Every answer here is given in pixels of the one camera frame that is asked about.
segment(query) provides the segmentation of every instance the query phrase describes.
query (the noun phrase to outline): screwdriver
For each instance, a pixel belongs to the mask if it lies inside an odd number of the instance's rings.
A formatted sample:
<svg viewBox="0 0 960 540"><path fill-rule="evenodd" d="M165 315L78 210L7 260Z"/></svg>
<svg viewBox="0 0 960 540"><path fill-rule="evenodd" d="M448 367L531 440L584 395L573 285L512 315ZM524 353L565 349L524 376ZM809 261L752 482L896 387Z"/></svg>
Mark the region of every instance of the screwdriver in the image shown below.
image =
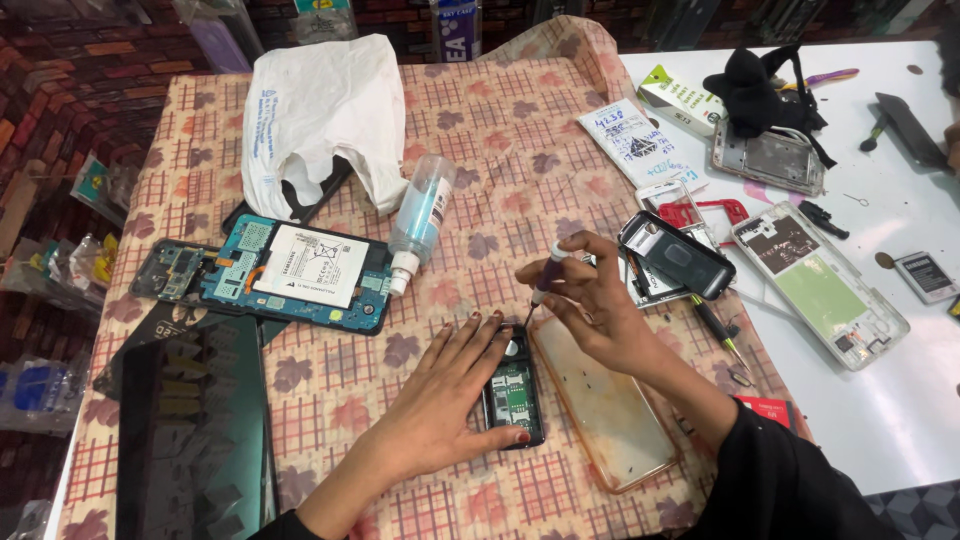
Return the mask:
<svg viewBox="0 0 960 540"><path fill-rule="evenodd" d="M534 297L530 301L530 313L527 315L527 320L523 321L524 327L530 324L530 318L534 316L534 309L543 302L543 297L550 291L550 284L564 271L560 261L569 256L569 252L560 249L560 242L554 242L553 246L550 247L550 258L543 265L543 271L540 272L537 284L534 285Z"/></svg>
<svg viewBox="0 0 960 540"><path fill-rule="evenodd" d="M736 361L743 366L743 369L747 370L747 373L751 373L750 368L747 366L747 362L743 360L743 356L736 350L736 347L733 345L733 340L730 339L730 334L727 333L727 329L720 324L720 321L717 320L717 316L713 314L713 311L710 311L709 306L704 303L704 301L697 295L690 297L690 300L693 301L693 310L700 315L700 318L704 320L704 324L707 325L707 328L710 329L710 333L713 334L713 337L717 338L717 341L720 342L720 345L730 349L734 356L736 356Z"/></svg>

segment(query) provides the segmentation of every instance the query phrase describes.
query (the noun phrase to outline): tablecloth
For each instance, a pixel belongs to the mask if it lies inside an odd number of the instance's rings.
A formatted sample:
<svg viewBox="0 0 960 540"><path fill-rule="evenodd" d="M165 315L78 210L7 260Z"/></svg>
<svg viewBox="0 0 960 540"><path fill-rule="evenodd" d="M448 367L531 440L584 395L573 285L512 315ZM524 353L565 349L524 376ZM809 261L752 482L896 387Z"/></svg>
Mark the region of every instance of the tablecloth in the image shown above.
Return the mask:
<svg viewBox="0 0 960 540"><path fill-rule="evenodd" d="M282 509L295 507L383 415L446 321L479 309L526 314L529 289L514 270L581 229L613 238L636 212L633 187L575 118L633 96L616 45L597 23L560 17L482 61L401 66L406 96L402 172L440 153L457 165L441 241L406 294L391 302L383 332L365 337L291 324L265 350ZM153 306L128 291L155 241L219 246L220 223L241 201L241 130L249 75L177 77L132 197L91 379ZM353 177L311 222L385 240L379 216ZM743 305L728 292L714 304L742 329L735 339L754 366L755 388L736 384L734 364L689 301L645 310L657 336L724 392L790 400ZM626 538L691 526L716 474L684 436L676 412L653 395L681 450L677 466L620 496L598 489L557 388L537 380L546 442L487 454L404 481L363 515L352 540ZM87 388L77 427L59 538L113 538L119 405ZM481 429L482 415L468 423Z"/></svg>

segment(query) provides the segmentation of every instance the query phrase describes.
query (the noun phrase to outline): tiled floor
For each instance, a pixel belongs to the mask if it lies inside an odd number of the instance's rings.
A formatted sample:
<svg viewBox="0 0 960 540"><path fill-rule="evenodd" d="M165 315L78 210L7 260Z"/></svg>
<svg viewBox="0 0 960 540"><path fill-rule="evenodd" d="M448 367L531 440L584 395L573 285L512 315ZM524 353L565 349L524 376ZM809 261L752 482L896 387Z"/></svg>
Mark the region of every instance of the tiled floor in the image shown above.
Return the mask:
<svg viewBox="0 0 960 540"><path fill-rule="evenodd" d="M906 540L960 540L960 480L869 495L880 520Z"/></svg>

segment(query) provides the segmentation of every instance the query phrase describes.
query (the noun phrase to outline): blue liquid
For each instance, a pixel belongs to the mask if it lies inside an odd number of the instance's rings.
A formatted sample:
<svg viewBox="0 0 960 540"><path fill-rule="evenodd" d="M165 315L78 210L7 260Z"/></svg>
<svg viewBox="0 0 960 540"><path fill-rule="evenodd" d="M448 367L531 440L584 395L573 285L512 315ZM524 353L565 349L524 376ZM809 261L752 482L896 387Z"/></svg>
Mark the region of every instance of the blue liquid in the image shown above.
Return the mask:
<svg viewBox="0 0 960 540"><path fill-rule="evenodd" d="M400 211L396 214L394 228L390 231L390 253L411 252L417 255L421 265L430 260L440 236L440 231L428 221L437 196L438 181L422 185L425 192L419 191L414 182L407 185Z"/></svg>

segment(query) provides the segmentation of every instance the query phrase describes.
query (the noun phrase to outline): black sleeve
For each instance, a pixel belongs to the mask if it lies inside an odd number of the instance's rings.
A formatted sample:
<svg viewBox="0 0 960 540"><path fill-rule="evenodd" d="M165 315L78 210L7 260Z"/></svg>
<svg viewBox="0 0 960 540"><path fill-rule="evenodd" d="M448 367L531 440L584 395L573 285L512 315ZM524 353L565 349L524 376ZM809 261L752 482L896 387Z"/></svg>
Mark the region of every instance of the black sleeve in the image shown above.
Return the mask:
<svg viewBox="0 0 960 540"><path fill-rule="evenodd" d="M816 446L736 404L739 413L720 447L707 507L684 540L902 540Z"/></svg>
<svg viewBox="0 0 960 540"><path fill-rule="evenodd" d="M249 540L323 540L323 538L304 527L294 510L288 510L266 527L255 532Z"/></svg>

